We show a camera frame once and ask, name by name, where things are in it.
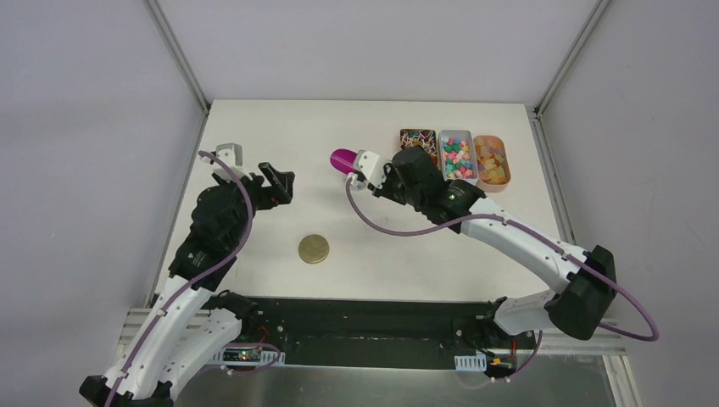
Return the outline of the magenta plastic scoop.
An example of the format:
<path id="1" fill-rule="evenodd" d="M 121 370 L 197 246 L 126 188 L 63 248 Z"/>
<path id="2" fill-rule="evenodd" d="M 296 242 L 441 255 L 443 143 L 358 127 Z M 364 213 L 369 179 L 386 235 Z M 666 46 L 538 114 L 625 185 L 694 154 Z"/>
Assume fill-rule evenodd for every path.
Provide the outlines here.
<path id="1" fill-rule="evenodd" d="M 338 148 L 330 155 L 330 164 L 338 172 L 348 175 L 355 172 L 354 163 L 358 153 L 346 148 Z"/>

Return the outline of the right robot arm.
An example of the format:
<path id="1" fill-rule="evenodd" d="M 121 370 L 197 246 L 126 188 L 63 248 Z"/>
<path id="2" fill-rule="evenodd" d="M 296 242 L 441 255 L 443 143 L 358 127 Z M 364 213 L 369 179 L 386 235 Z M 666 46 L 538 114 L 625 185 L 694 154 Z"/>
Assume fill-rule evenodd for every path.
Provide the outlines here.
<path id="1" fill-rule="evenodd" d="M 592 250 L 552 237 L 521 223 L 479 187 L 446 181 L 429 154 L 406 148 L 392 159 L 364 151 L 354 168 L 373 196 L 410 205 L 436 226 L 486 243 L 513 259 L 547 285 L 521 298 L 498 298 L 482 323 L 482 339 L 500 348 L 527 331 L 556 328 L 589 340 L 616 297 L 614 256 L 599 245 Z"/>

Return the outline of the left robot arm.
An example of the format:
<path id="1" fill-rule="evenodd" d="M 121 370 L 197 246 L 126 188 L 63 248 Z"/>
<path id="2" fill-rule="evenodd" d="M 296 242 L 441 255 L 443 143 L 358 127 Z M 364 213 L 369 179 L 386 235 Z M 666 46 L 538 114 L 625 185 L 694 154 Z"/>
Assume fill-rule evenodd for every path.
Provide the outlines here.
<path id="1" fill-rule="evenodd" d="M 260 173 L 213 163 L 215 184 L 199 193 L 190 231 L 170 262 L 169 276 L 150 315 L 120 359 L 104 374 L 88 376 L 80 395 L 93 406 L 172 406 L 210 358 L 235 339 L 252 341 L 255 306 L 235 293 L 220 295 L 209 320 L 188 339 L 181 334 L 210 301 L 260 210 L 292 202 L 295 175 L 264 162 Z"/>

